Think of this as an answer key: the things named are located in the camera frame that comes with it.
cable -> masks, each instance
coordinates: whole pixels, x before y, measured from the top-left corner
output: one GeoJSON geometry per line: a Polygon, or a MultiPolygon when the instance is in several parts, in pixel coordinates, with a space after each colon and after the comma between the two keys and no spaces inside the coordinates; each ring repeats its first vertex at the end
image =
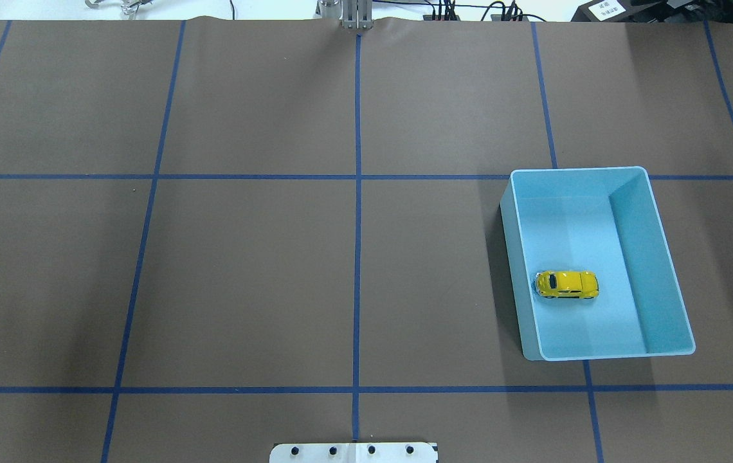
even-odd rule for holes
{"type": "MultiPolygon", "coordinates": [[[[397,0],[372,0],[373,3],[390,3],[391,5],[419,5],[428,6],[428,3],[420,2],[398,2],[397,0]]],[[[487,8],[484,5],[455,5],[458,8],[487,8]]]]}
{"type": "Polygon", "coordinates": [[[446,11],[444,12],[446,20],[457,21],[458,18],[455,17],[455,7],[449,3],[449,0],[444,0],[444,3],[446,3],[446,11]]]}
{"type": "Polygon", "coordinates": [[[424,2],[428,3],[429,6],[432,6],[432,21],[435,20],[435,5],[432,4],[429,0],[423,0],[424,2]]]}
{"type": "Polygon", "coordinates": [[[544,23],[547,22],[547,20],[545,20],[544,18],[540,17],[539,15],[531,15],[531,14],[528,14],[528,13],[523,13],[523,14],[520,15],[520,17],[533,17],[535,19],[539,19],[539,20],[543,21],[544,23]]]}
{"type": "Polygon", "coordinates": [[[506,8],[506,7],[507,7],[507,5],[505,5],[505,3],[503,3],[503,2],[492,2],[492,3],[490,3],[490,4],[489,4],[489,6],[487,6],[487,9],[486,9],[486,10],[484,10],[484,15],[482,15],[482,16],[481,16],[481,21],[483,21],[484,19],[486,19],[486,18],[487,18],[487,13],[488,13],[488,12],[489,12],[489,10],[490,10],[490,9],[492,9],[492,8],[493,8],[493,6],[495,6],[496,4],[501,4],[501,16],[503,17],[503,15],[504,15],[504,8],[506,8]]]}
{"type": "Polygon", "coordinates": [[[518,8],[518,5],[516,5],[516,2],[512,0],[512,4],[510,5],[510,8],[508,8],[507,12],[505,12],[501,16],[501,21],[514,21],[513,18],[517,17],[519,12],[520,12],[520,8],[518,8]]]}

black cable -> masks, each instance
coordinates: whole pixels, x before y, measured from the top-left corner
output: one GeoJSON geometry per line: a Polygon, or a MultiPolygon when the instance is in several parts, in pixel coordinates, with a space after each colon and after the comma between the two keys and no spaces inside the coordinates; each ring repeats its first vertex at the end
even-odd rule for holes
{"type": "Polygon", "coordinates": [[[429,0],[423,0],[424,2],[428,3],[429,6],[432,6],[432,21],[435,20],[435,5],[432,4],[429,0]]]}
{"type": "Polygon", "coordinates": [[[528,14],[528,13],[521,13],[520,17],[533,17],[535,19],[539,19],[539,20],[543,21],[544,23],[547,22],[547,20],[545,20],[544,18],[540,17],[539,15],[531,15],[531,14],[528,14]]]}
{"type": "MultiPolygon", "coordinates": [[[[373,3],[390,3],[392,5],[419,5],[419,6],[427,6],[427,3],[420,3],[420,2],[398,2],[397,0],[372,0],[373,3]]],[[[487,8],[484,5],[455,5],[459,8],[487,8]]]]}
{"type": "Polygon", "coordinates": [[[502,21],[517,21],[516,18],[522,12],[523,12],[522,9],[518,8],[518,5],[516,4],[516,0],[512,0],[510,9],[507,10],[507,17],[503,17],[501,19],[502,21]]]}
{"type": "Polygon", "coordinates": [[[504,13],[503,10],[504,10],[504,8],[507,7],[507,5],[505,5],[505,3],[503,3],[503,2],[492,2],[492,3],[489,4],[489,6],[487,6],[487,9],[484,10],[484,15],[481,16],[481,21],[483,21],[483,20],[485,20],[487,18],[487,13],[489,12],[490,9],[493,9],[493,6],[496,6],[496,4],[500,4],[501,5],[501,10],[502,10],[501,11],[501,16],[503,17],[503,13],[504,13]]]}

metal bracket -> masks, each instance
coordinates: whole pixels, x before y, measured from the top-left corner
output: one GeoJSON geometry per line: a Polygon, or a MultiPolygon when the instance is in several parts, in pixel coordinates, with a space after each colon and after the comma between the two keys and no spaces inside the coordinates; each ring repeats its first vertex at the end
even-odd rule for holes
{"type": "Polygon", "coordinates": [[[279,444],[269,463],[437,463],[438,444],[430,442],[352,442],[279,444]]]}
{"type": "MultiPolygon", "coordinates": [[[[84,3],[86,3],[90,8],[97,9],[101,6],[99,3],[103,1],[104,0],[84,0],[84,3]]],[[[120,12],[123,14],[123,18],[125,19],[135,19],[135,14],[138,12],[138,8],[140,8],[141,5],[146,5],[151,2],[152,0],[122,0],[120,2],[120,12]]]]}
{"type": "Polygon", "coordinates": [[[372,0],[341,0],[344,29],[372,29],[372,0]]]}
{"type": "Polygon", "coordinates": [[[318,0],[316,15],[324,18],[341,19],[343,12],[342,0],[318,0]]]}

white mounting plate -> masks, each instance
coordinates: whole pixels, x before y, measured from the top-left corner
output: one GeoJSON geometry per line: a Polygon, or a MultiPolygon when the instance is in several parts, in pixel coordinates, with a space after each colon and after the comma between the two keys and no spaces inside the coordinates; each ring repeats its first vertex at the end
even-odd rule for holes
{"type": "Polygon", "coordinates": [[[430,442],[350,442],[279,444],[269,463],[437,463],[438,444],[430,442]]]}

plastic bin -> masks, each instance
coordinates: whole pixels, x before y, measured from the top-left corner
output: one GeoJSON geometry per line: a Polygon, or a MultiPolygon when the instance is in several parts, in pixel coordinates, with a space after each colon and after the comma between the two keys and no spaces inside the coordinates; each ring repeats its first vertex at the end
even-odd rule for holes
{"type": "Polygon", "coordinates": [[[695,340],[642,167],[515,170],[501,199],[523,355],[688,355],[695,340]],[[545,299],[543,270],[591,270],[595,299],[545,299]]]}

